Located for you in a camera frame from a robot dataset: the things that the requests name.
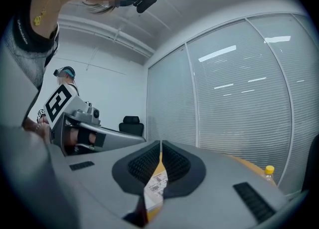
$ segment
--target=ceiling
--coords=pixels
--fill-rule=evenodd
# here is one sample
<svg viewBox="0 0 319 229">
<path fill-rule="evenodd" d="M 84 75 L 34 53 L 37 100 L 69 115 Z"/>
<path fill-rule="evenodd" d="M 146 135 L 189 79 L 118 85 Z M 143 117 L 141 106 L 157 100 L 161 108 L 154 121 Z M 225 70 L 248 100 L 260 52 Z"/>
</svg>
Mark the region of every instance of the ceiling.
<svg viewBox="0 0 319 229">
<path fill-rule="evenodd" d="M 62 8 L 59 22 L 62 28 L 99 35 L 149 58 L 159 47 L 161 34 L 173 32 L 190 13 L 200 16 L 242 1 L 246 0 L 158 0 L 142 14 L 129 6 L 96 15 L 74 0 Z"/>
</svg>

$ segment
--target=necklace chain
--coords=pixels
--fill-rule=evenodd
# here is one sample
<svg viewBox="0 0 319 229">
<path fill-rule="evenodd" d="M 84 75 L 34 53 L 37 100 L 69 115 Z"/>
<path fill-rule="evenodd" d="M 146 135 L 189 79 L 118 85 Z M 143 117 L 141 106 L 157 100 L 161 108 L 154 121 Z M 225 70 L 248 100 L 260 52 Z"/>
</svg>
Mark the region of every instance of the necklace chain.
<svg viewBox="0 0 319 229">
<path fill-rule="evenodd" d="M 45 14 L 46 14 L 46 7 L 47 7 L 49 1 L 50 0 L 46 0 L 46 3 L 45 3 L 45 5 L 44 5 L 44 7 L 43 7 L 43 9 L 41 11 L 41 15 L 39 15 L 39 16 L 34 18 L 33 23 L 34 23 L 35 26 L 39 26 L 41 24 L 42 17 L 44 17 Z"/>
</svg>

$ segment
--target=plastic bottle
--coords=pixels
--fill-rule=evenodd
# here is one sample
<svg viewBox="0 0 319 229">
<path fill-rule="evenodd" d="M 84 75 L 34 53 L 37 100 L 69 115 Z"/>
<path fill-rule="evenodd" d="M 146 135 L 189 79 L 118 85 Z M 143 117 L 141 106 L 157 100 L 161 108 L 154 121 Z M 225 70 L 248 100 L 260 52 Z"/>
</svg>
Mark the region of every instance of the plastic bottle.
<svg viewBox="0 0 319 229">
<path fill-rule="evenodd" d="M 267 181 L 269 181 L 274 186 L 276 185 L 274 181 L 274 171 L 275 167 L 271 165 L 267 165 L 264 174 L 262 175 Z"/>
</svg>

